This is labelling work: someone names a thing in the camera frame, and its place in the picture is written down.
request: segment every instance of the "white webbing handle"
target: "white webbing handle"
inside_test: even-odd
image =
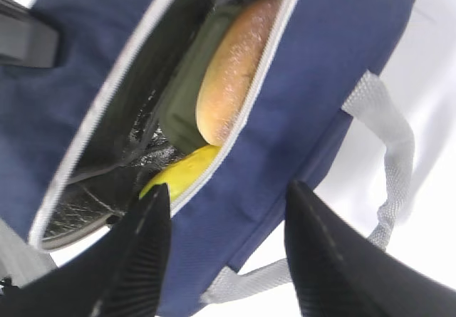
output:
[[[385,174],[388,198],[378,209],[378,225],[368,240],[385,249],[400,208],[408,198],[413,169],[413,132],[395,108],[380,78],[367,71],[359,80],[342,109],[364,123],[386,145]],[[286,259],[239,275],[223,268],[202,295],[205,304],[225,303],[247,298],[291,282]]]

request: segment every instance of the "blue fabric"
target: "blue fabric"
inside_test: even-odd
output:
[[[239,269],[283,219],[284,192],[315,187],[350,123],[340,107],[379,73],[414,0],[300,0],[234,149],[173,220],[159,315],[188,316],[220,269]],[[26,238],[49,181],[151,0],[38,0],[63,32],[54,69],[0,67],[0,216]]]
[[[379,73],[414,0],[300,0],[233,150],[173,219],[158,314],[183,317],[223,266],[244,263],[283,218],[287,184],[315,187],[349,124],[340,111],[366,70]]]
[[[38,0],[61,30],[59,67],[0,67],[0,216],[26,239],[48,183],[152,0]]]

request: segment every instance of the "fabric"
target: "fabric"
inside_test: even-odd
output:
[[[351,121],[340,107],[381,71],[413,2],[299,0],[234,148],[173,218],[160,316],[193,314],[223,267],[239,270],[283,219],[292,177],[321,181]]]
[[[170,200],[156,186],[74,261],[0,300],[4,317],[154,316],[171,241]]]
[[[396,217],[408,200],[415,151],[413,131],[391,102],[382,81],[369,72],[361,78],[342,109],[366,124],[386,145],[388,199],[378,209],[378,226],[368,238],[385,250]]]
[[[342,109],[374,133],[386,145],[385,172],[388,201],[378,210],[378,226],[369,240],[385,250],[393,232],[400,208],[408,203],[413,168],[413,132],[397,111],[378,76],[367,71],[342,106]],[[223,268],[201,299],[207,304],[223,303],[272,289],[291,282],[286,259],[238,276]]]
[[[26,239],[56,168],[152,0],[37,0],[62,35],[53,69],[0,67],[0,216]]]
[[[49,254],[32,249],[0,220],[0,280],[10,276],[13,285],[23,286],[55,268]]]
[[[285,244],[302,316],[455,314],[456,292],[366,241],[304,183],[287,194]]]

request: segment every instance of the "bun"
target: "bun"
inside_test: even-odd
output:
[[[256,0],[228,29],[206,70],[197,99],[199,132],[222,146],[241,110],[281,0]]]

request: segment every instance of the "black plastic part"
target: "black plastic part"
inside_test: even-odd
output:
[[[304,183],[287,194],[285,244],[305,317],[454,317],[456,293],[396,261]]]
[[[58,33],[12,0],[0,0],[0,64],[51,68]]]
[[[167,187],[156,186],[74,261],[1,299],[0,316],[154,316],[170,237]]]

